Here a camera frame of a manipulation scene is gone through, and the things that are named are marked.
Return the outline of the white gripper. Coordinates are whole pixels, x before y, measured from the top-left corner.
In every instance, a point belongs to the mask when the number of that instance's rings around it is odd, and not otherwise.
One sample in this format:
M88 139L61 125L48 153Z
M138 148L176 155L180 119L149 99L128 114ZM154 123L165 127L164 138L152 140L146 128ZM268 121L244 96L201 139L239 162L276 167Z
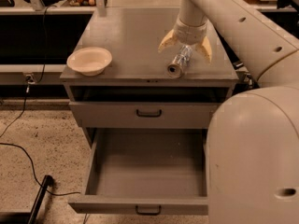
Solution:
M204 17L196 25L188 24L177 18L173 30L171 30L161 41L158 52L174 46L177 41L186 45L194 45L195 50L202 54L208 63L212 61L212 48L209 39L206 37L207 18Z

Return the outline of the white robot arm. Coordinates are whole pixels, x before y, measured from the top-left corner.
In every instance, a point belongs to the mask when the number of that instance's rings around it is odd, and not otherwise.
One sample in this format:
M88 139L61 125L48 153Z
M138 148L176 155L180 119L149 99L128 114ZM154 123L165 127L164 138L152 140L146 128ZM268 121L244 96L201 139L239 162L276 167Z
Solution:
M209 224L299 224L298 40L243 0L181 0L161 46L198 44L209 23L258 84L210 121Z

